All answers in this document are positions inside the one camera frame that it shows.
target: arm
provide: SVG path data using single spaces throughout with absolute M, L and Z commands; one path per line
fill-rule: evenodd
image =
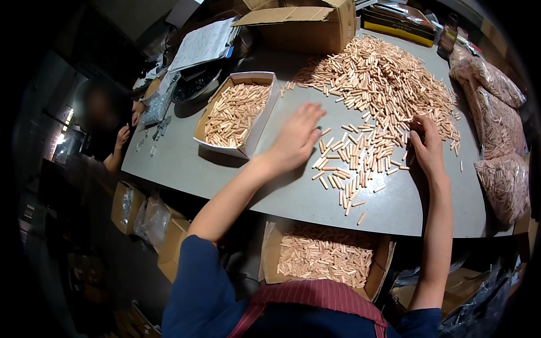
M 103 164 L 111 174 L 117 173 L 122 166 L 122 147 L 128 140 L 129 135 L 129 127 L 127 125 L 123 126 L 116 136 L 115 150 L 103 161 Z
M 131 107 L 131 111 L 134 113 L 131 116 L 131 126 L 135 127 L 139 124 L 139 119 L 141 118 L 141 114 L 144 113 L 144 110 L 147 108 L 144 103 L 139 101 L 134 101 L 133 106 Z
M 303 104 L 286 122 L 271 148 L 250 160 L 201 209 L 190 225 L 188 236 L 196 235 L 216 244 L 263 184 L 305 163 L 321 137 L 321 131 L 314 129 L 326 113 L 320 107 L 321 104 Z
M 441 308 L 445 284 L 451 264 L 453 246 L 453 207 L 451 182 L 445 173 L 443 148 L 434 121 L 426 116 L 414 116 L 412 127 L 425 132 L 425 144 L 411 131 L 417 160 L 424 170 L 430 191 L 430 207 L 423 240 L 423 259 L 419 282 L 415 288 L 409 311 Z

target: red striped apron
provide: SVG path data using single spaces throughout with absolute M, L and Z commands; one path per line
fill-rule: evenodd
M 263 286 L 252 297 L 248 309 L 228 338 L 241 337 L 263 313 L 268 303 L 305 304 L 355 314 L 374 322 L 377 338 L 387 336 L 385 332 L 387 322 L 372 302 L 343 283 L 324 279 L 291 280 Z

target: blue shirt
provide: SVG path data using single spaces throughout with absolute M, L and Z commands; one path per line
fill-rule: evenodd
M 182 242 L 179 269 L 163 313 L 162 337 L 227 337 L 250 299 L 235 290 L 220 266 L 218 250 L 192 235 Z M 387 325 L 387 337 L 437 337 L 441 309 L 408 312 L 400 325 Z M 375 337 L 374 323 L 354 314 L 302 304 L 269 304 L 245 337 Z

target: white paper sheet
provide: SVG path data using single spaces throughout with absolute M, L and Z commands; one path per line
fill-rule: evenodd
M 239 31 L 237 27 L 231 27 L 234 22 L 235 18 L 217 21 L 188 33 L 169 66 L 169 72 L 226 57 Z

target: person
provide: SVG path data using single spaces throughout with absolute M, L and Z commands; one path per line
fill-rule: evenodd
M 110 173 L 118 172 L 145 109 L 142 102 L 131 100 L 105 80 L 85 81 L 77 89 L 74 103 L 77 122 L 90 134 L 83 153 L 102 161 Z
M 303 104 L 270 149 L 254 156 L 197 214 L 180 249 L 163 313 L 164 338 L 437 336 L 451 262 L 453 214 L 441 139 L 435 123 L 425 116 L 415 116 L 412 123 L 413 129 L 424 132 L 424 144 L 414 130 L 410 137 L 428 179 L 430 207 L 419 282 L 400 325 L 393 328 L 372 302 L 332 280 L 264 285 L 251 299 L 235 301 L 216 243 L 260 187 L 307 162 L 321 137 L 315 125 L 325 113 L 320 103 Z

